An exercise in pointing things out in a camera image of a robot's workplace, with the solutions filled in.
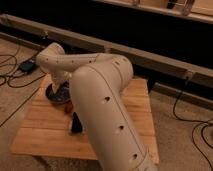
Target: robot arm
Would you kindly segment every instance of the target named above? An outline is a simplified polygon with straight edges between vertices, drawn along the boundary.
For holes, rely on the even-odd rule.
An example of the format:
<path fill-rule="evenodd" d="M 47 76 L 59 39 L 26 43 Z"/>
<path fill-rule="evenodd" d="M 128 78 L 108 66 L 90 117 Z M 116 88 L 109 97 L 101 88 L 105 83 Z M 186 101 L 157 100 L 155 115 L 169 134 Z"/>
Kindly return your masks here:
<path fill-rule="evenodd" d="M 90 54 L 65 59 L 45 54 L 37 62 L 48 69 L 73 72 L 72 102 L 104 170 L 156 170 L 120 98 L 133 76 L 127 58 Z"/>

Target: dark wall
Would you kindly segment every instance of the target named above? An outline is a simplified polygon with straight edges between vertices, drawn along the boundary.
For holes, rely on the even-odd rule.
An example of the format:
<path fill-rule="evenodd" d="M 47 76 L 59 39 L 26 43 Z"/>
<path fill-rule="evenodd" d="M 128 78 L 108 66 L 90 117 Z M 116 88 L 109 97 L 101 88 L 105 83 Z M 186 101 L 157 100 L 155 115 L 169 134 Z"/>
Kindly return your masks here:
<path fill-rule="evenodd" d="M 213 69 L 213 25 L 89 0 L 0 0 L 0 11 Z"/>

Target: power cord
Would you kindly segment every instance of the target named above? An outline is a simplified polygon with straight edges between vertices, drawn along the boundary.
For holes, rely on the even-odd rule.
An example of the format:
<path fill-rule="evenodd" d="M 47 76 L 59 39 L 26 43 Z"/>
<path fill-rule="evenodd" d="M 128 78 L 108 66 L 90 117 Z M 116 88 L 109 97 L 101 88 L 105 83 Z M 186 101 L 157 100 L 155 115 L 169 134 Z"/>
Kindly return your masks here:
<path fill-rule="evenodd" d="M 10 22 L 10 20 L 8 19 L 8 16 L 7 16 L 7 14 L 5 14 L 6 15 L 6 19 L 7 19 L 7 22 L 8 22 L 8 24 L 13 28 L 13 25 L 12 25 L 12 23 Z M 21 40 L 18 38 L 18 37 L 16 37 L 16 39 L 17 39 L 17 41 L 18 41 L 18 48 L 17 48 L 17 50 L 15 51 L 15 53 L 14 54 L 0 54 L 0 57 L 2 57 L 2 56 L 4 56 L 4 57 L 9 57 L 9 58 L 7 58 L 6 60 L 4 60 L 4 61 L 2 61 L 1 63 L 0 63 L 0 65 L 1 64 L 3 64 L 3 63 L 5 63 L 5 62 L 7 62 L 7 61 L 9 61 L 9 60 L 11 60 L 12 58 L 13 59 L 15 59 L 15 66 L 17 65 L 17 58 L 16 58 L 16 56 L 18 55 L 18 53 L 20 52 L 20 50 L 21 50 Z"/>
<path fill-rule="evenodd" d="M 24 106 L 24 104 L 25 103 L 27 103 L 27 101 L 28 100 L 30 100 L 32 97 L 33 97 L 33 95 L 37 92 L 39 90 L 39 88 L 37 88 L 35 91 L 33 91 L 33 93 L 27 98 L 27 99 L 25 99 L 24 101 L 23 101 L 23 103 L 21 103 L 19 106 L 18 106 L 18 108 L 16 108 L 15 110 L 14 110 L 14 112 L 12 112 L 1 124 L 0 124 L 0 128 L 1 127 L 3 127 L 6 123 L 7 123 L 7 121 L 22 107 L 22 106 Z"/>
<path fill-rule="evenodd" d="M 180 93 L 178 94 L 176 100 L 175 100 L 175 103 L 174 103 L 174 106 L 173 106 L 173 115 L 174 117 L 179 120 L 179 121 L 184 121 L 184 122 L 198 122 L 197 125 L 194 126 L 193 130 L 192 130 L 192 143 L 193 145 L 196 147 L 196 149 L 202 154 L 202 156 L 206 159 L 206 161 L 208 162 L 209 164 L 209 167 L 211 169 L 211 171 L 213 171 L 213 166 L 210 162 L 210 160 L 208 159 L 208 157 L 204 154 L 204 152 L 199 148 L 199 146 L 196 144 L 195 142 L 195 138 L 194 138 L 194 133 L 195 133 L 195 130 L 200 127 L 200 126 L 203 126 L 202 129 L 201 129 L 201 138 L 202 140 L 204 141 L 204 143 L 210 147 L 211 149 L 213 149 L 213 146 L 211 144 L 209 144 L 209 142 L 206 140 L 205 136 L 204 136 L 204 131 L 207 129 L 207 128 L 213 128 L 213 123 L 211 123 L 211 121 L 213 121 L 213 119 L 210 119 L 210 120 L 207 120 L 207 121 L 203 121 L 203 120 L 193 120 L 193 119 L 185 119 L 185 118 L 181 118 L 180 116 L 177 115 L 176 113 L 176 106 L 177 106 L 177 103 L 178 101 L 180 100 L 186 86 L 188 85 L 188 82 L 190 81 L 189 78 L 186 79 L 185 81 L 185 84 L 183 86 L 183 88 L 181 89 Z"/>
<path fill-rule="evenodd" d="M 10 78 L 8 79 L 8 81 L 7 81 L 7 85 L 8 85 L 9 87 L 11 87 L 11 88 L 23 88 L 23 87 L 27 87 L 27 86 L 31 85 L 32 83 L 34 83 L 34 82 L 40 80 L 40 79 L 43 78 L 44 76 L 45 76 L 45 74 L 42 75 L 42 76 L 40 76 L 40 77 L 38 77 L 38 78 L 36 78 L 36 79 L 34 79 L 34 80 L 32 80 L 32 81 L 29 82 L 29 83 L 23 84 L 23 85 L 12 85 L 12 84 L 11 84 L 11 81 L 14 80 L 14 79 L 16 79 L 17 77 L 10 77 Z"/>
<path fill-rule="evenodd" d="M 10 74 L 12 73 L 15 69 L 16 69 L 16 66 L 18 65 L 18 60 L 17 60 L 17 55 L 18 53 L 20 52 L 20 49 L 21 49 L 21 44 L 20 44 L 20 41 L 18 41 L 18 48 L 16 50 L 16 52 L 14 54 L 0 54 L 0 57 L 9 57 L 5 60 L 3 60 L 2 62 L 0 62 L 0 68 L 3 68 L 5 66 L 12 66 L 12 69 L 4 74 L 0 74 L 1 77 L 4 77 L 5 75 L 7 74 Z M 14 59 L 14 63 L 13 64 L 5 64 L 6 62 L 10 61 L 11 59 Z"/>
<path fill-rule="evenodd" d="M 10 56 L 10 58 L 8 58 L 8 59 L 6 59 L 6 60 L 4 60 L 4 61 L 2 61 L 0 64 L 4 64 L 5 62 L 7 62 L 7 61 L 9 61 L 9 60 L 11 60 L 11 59 L 14 59 L 14 64 L 4 64 L 4 65 L 0 65 L 0 68 L 3 68 L 3 67 L 5 67 L 5 66 L 12 66 L 12 69 L 11 70 L 9 70 L 8 72 L 6 72 L 6 73 L 3 73 L 3 74 L 0 74 L 0 80 L 3 80 L 1 83 L 0 83 L 0 86 L 3 86 L 4 84 L 6 84 L 7 83 L 7 77 L 9 77 L 9 76 L 12 76 L 13 74 L 11 74 L 11 73 L 14 73 L 15 71 L 16 71 L 16 67 L 17 67 L 17 58 L 16 58 L 16 56 L 14 56 L 14 55 L 6 55 L 6 56 Z"/>

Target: screw hole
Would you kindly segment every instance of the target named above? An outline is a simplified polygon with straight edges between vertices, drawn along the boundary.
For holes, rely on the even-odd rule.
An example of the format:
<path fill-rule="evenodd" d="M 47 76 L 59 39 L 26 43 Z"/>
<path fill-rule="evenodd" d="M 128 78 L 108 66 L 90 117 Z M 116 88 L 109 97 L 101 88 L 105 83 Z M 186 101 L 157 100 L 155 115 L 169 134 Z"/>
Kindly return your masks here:
<path fill-rule="evenodd" d="M 110 97 L 105 97 L 105 98 L 102 100 L 102 104 L 107 103 L 109 100 L 110 100 Z"/>
<path fill-rule="evenodd" d="M 115 61 L 115 63 L 116 63 L 117 65 L 120 65 L 120 63 L 119 63 L 119 62 L 117 62 L 117 61 Z"/>
<path fill-rule="evenodd" d="M 123 125 L 121 125 L 121 126 L 119 126 L 116 130 L 115 130 L 115 133 L 116 134 L 119 134 L 121 131 L 123 131 L 124 130 L 124 126 Z"/>
<path fill-rule="evenodd" d="M 129 162 L 132 163 L 134 160 L 136 160 L 138 157 L 137 154 L 134 154 L 130 159 L 129 159 Z"/>

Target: wooden tabletop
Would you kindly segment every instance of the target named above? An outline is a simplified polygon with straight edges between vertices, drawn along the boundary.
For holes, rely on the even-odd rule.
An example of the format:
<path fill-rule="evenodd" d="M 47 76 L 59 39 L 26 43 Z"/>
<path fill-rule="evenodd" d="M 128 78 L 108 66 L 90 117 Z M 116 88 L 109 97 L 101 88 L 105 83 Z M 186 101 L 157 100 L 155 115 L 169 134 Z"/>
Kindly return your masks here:
<path fill-rule="evenodd" d="M 97 159 L 85 133 L 69 134 L 71 117 L 64 113 L 65 105 L 53 105 L 46 98 L 45 90 L 50 83 L 50 77 L 46 76 L 11 145 L 11 152 L 34 156 Z M 159 163 L 146 81 L 133 79 L 122 99 L 141 140 L 149 149 L 152 160 Z"/>
<path fill-rule="evenodd" d="M 213 16 L 213 0 L 195 0 L 192 12 Z"/>

